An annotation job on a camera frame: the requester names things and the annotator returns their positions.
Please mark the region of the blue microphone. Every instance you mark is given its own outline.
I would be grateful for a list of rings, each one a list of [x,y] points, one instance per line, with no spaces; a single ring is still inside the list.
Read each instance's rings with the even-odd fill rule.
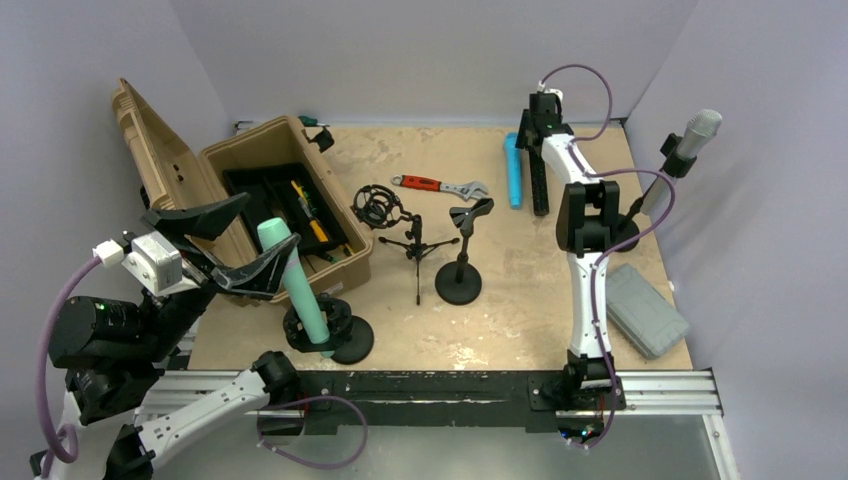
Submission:
[[[518,134],[509,132],[504,140],[509,205],[519,210],[523,203],[522,153],[516,146]]]

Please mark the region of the black handheld microphone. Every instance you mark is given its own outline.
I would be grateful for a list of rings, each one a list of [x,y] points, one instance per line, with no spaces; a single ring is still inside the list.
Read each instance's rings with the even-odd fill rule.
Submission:
[[[539,152],[534,148],[529,150],[528,157],[533,211],[536,216],[546,216],[549,213],[546,165]]]

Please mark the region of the black tripod shock-mount stand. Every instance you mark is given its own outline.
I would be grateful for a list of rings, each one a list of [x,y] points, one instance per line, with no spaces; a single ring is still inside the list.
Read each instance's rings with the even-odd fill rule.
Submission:
[[[457,244],[460,239],[453,238],[436,243],[425,243],[423,239],[423,219],[420,214],[408,211],[399,196],[388,187],[380,184],[369,184],[361,187],[354,194],[351,210],[356,219],[372,230],[390,230],[401,223],[408,223],[404,235],[406,241],[397,241],[385,236],[377,240],[386,245],[401,247],[407,259],[415,263],[416,275],[416,304],[421,304],[421,260],[439,247]]]

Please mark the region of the black round-base mic stand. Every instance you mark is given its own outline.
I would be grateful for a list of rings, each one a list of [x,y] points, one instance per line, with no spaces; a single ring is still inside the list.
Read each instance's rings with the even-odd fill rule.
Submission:
[[[459,230],[462,246],[457,258],[444,264],[436,274],[435,288],[439,297],[451,305],[467,305],[482,291],[479,271],[469,263],[468,247],[477,218],[488,215],[494,207],[492,198],[482,198],[471,207],[452,207],[449,214]]]

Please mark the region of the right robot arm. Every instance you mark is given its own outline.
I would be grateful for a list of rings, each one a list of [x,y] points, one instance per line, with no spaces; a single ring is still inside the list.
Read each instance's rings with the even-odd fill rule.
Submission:
[[[606,313],[606,273],[611,248],[619,238],[620,188],[588,166],[576,136],[562,118],[559,93],[545,87],[530,94],[516,147],[527,153],[533,212],[549,212],[547,174],[564,190],[555,227],[571,278],[572,334],[567,361],[556,379],[538,388],[548,401],[584,407],[617,391]]]

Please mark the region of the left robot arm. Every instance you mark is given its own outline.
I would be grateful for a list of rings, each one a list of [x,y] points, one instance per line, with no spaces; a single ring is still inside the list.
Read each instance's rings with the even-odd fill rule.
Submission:
[[[51,418],[46,380],[36,381],[45,450],[37,479],[149,479],[191,442],[231,418],[284,409],[299,376],[279,351],[263,353],[225,386],[142,426],[135,410],[163,376],[161,363],[225,294],[255,300],[283,286],[300,237],[289,234],[253,261],[225,265],[203,243],[219,238],[249,203],[246,193],[187,209],[147,210],[147,232],[99,244],[60,290],[37,347],[37,367],[65,371],[63,410]]]

